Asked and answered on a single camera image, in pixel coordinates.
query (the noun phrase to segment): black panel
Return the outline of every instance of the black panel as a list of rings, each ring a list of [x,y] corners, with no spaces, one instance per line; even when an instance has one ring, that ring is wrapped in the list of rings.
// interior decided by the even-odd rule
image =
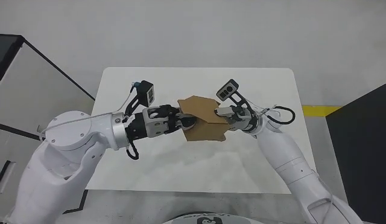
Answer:
[[[386,85],[326,120],[349,205],[363,221],[386,223]]]
[[[75,86],[77,86],[79,89],[81,89],[86,95],[88,95],[91,99],[95,101],[95,98],[90,95],[86,90],[84,90],[76,81],[74,81],[70,76],[68,76],[64,71],[62,71],[57,65],[55,65],[52,61],[50,61],[49,58],[47,58],[43,53],[41,53],[36,47],[34,47],[29,41],[27,41],[23,36],[16,35],[16,34],[0,34],[0,39],[4,39],[4,48],[8,48],[6,51],[7,58],[4,59],[4,62],[0,62],[0,80],[2,79],[2,76],[8,69],[10,63],[12,62],[13,58],[15,57],[16,53],[19,51],[19,48],[23,45],[23,43],[26,43],[29,47],[31,47],[33,50],[35,50],[36,53],[38,53],[43,59],[45,59],[50,65],[55,67],[60,73],[62,73],[68,80],[70,80]],[[8,41],[14,39],[15,42],[9,46]]]
[[[21,36],[0,34],[0,81],[24,42]]]
[[[37,136],[35,134],[24,132],[22,130],[15,129],[13,127],[9,127],[9,126],[3,125],[3,124],[0,124],[0,130],[4,130],[4,131],[10,132],[10,133],[21,135],[21,136],[24,136],[26,138],[32,138],[35,140],[40,140],[39,136]]]
[[[75,213],[77,211],[82,211],[83,207],[84,207],[84,203],[86,202],[86,198],[87,198],[88,192],[89,192],[89,190],[84,190],[83,195],[82,195],[82,199],[80,200],[80,203],[79,203],[79,208],[72,209],[72,210],[67,210],[67,211],[63,212],[63,214]]]

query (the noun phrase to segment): cable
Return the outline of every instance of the cable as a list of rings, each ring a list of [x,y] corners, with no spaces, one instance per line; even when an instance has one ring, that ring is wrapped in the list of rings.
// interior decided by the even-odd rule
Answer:
[[[72,120],[72,121],[67,121],[67,122],[64,122],[64,123],[60,123],[60,124],[57,124],[57,125],[53,125],[51,127],[47,127],[46,129],[44,129],[40,135],[39,135],[39,139],[41,141],[43,141],[43,134],[45,132],[47,132],[48,130],[50,129],[53,129],[55,127],[58,127],[58,126],[62,126],[62,125],[65,125],[65,124],[68,124],[68,123],[74,123],[74,122],[78,122],[78,121],[83,121],[83,120],[87,120],[87,119],[91,119],[91,118],[96,118],[96,117],[100,117],[100,116],[105,116],[105,115],[109,115],[109,114],[113,114],[112,112],[108,112],[108,113],[105,113],[105,114],[99,114],[99,115],[95,115],[95,116],[91,116],[91,117],[87,117],[87,118],[81,118],[81,119],[77,119],[77,120]]]
[[[131,159],[133,159],[133,160],[138,160],[139,159],[139,153],[138,153],[138,150],[137,150],[137,148],[135,147],[135,145],[134,145],[134,142],[132,141],[132,140],[128,140],[128,142],[130,143],[130,145],[131,145],[131,147],[133,148],[133,151],[134,151],[134,154],[135,155],[132,155],[131,153],[130,153],[130,151],[129,151],[129,146],[127,146],[126,147],[126,153],[127,153],[127,155],[131,158]]]
[[[128,94],[125,102],[123,102],[122,106],[120,108],[118,108],[118,110],[116,110],[115,112],[119,112],[125,106],[126,102],[128,101],[128,99],[131,96],[131,93],[133,92],[133,89],[134,89],[134,84],[132,84],[131,89],[130,89],[130,93]]]
[[[256,107],[256,110],[258,111],[258,109],[257,108],[260,108],[260,109],[267,109],[267,108],[264,108],[264,107],[260,107],[260,106],[258,106],[258,105],[256,105],[256,104],[254,104],[252,101],[250,101],[250,100],[248,100],[248,99],[246,99],[250,104],[252,104],[254,107]],[[272,110],[272,109],[270,109],[269,111],[271,111],[271,112],[277,112],[278,114],[279,114],[279,117],[281,117],[282,116],[282,114],[278,111],[278,110]]]
[[[291,124],[294,120],[295,120],[295,117],[296,117],[296,114],[295,112],[288,108],[288,107],[282,107],[282,106],[275,106],[274,109],[282,109],[282,110],[287,110],[288,112],[290,112],[292,114],[292,118],[291,120],[287,121],[287,122],[283,122],[283,121],[279,121],[279,120],[276,120],[274,119],[273,117],[267,115],[267,118],[275,123],[278,123],[278,124],[281,124],[281,125],[288,125],[288,124]]]
[[[107,113],[105,113],[105,114],[99,114],[99,115],[90,116],[90,117],[86,117],[86,118],[80,118],[80,119],[77,119],[77,120],[67,121],[67,122],[64,122],[64,123],[60,123],[60,124],[57,124],[57,125],[53,125],[53,126],[51,126],[51,127],[47,127],[46,129],[43,129],[43,131],[41,131],[41,133],[39,134],[39,139],[40,139],[41,141],[43,141],[42,138],[43,138],[44,133],[47,132],[47,131],[50,130],[50,129],[55,128],[55,127],[62,126],[62,125],[68,124],[68,123],[74,123],[74,122],[78,122],[78,121],[88,120],[88,119],[91,119],[91,118],[101,117],[101,116],[105,116],[105,115],[112,115],[112,114],[114,114],[114,113],[119,112],[119,111],[125,106],[126,102],[127,102],[128,99],[130,98],[131,93],[133,92],[133,89],[134,89],[134,83],[131,84],[130,93],[128,94],[128,96],[127,96],[125,102],[123,102],[122,106],[121,106],[118,110],[116,110],[116,111],[114,111],[114,112],[107,112]]]

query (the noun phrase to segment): gray floor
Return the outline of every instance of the gray floor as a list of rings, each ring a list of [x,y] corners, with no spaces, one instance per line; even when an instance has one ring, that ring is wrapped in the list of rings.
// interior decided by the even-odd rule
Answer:
[[[306,117],[306,124],[319,175],[336,196],[346,200],[325,118]],[[84,210],[65,214],[58,223],[155,224],[190,211],[237,214],[267,223],[266,219],[304,222],[290,194],[91,190]]]
[[[344,105],[385,83],[385,0],[0,0],[22,34],[96,96],[109,66],[287,67],[302,104]],[[317,171],[346,199],[324,118]],[[90,191],[59,223],[162,223],[185,211],[302,222],[291,195]]]

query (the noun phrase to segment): brown cardboard box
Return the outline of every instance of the brown cardboard box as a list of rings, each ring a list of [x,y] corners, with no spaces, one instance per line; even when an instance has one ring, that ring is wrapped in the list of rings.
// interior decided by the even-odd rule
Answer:
[[[214,99],[191,96],[185,100],[178,100],[181,111],[197,117],[195,126],[184,131],[187,141],[214,140],[224,141],[224,133],[230,129],[230,125],[224,118],[215,114],[219,103]]]

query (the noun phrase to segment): black cable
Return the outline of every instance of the black cable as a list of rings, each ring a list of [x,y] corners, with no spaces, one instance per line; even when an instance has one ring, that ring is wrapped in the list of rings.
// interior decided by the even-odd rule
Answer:
[[[268,118],[269,120],[271,120],[271,121],[273,121],[273,122],[275,122],[275,123],[281,124],[281,125],[288,125],[288,124],[292,123],[292,122],[295,120],[295,116],[296,116],[296,115],[295,115],[295,112],[294,112],[292,109],[290,109],[290,108],[288,108],[288,107],[282,107],[282,106],[276,106],[276,107],[274,107],[273,109],[287,110],[288,112],[291,112],[291,113],[292,113],[292,118],[291,118],[291,120],[289,120],[289,121],[287,121],[287,122],[281,122],[281,121],[278,121],[278,120],[274,119],[273,117],[267,115],[267,118]]]
[[[128,155],[131,159],[133,159],[133,160],[138,160],[138,159],[139,159],[139,153],[138,153],[138,151],[137,151],[137,148],[136,148],[135,145],[134,145],[134,142],[133,142],[132,140],[129,140],[128,142],[129,142],[130,145],[132,146],[135,155],[132,155],[132,154],[130,153],[130,151],[129,151],[128,148],[126,149],[127,155]]]

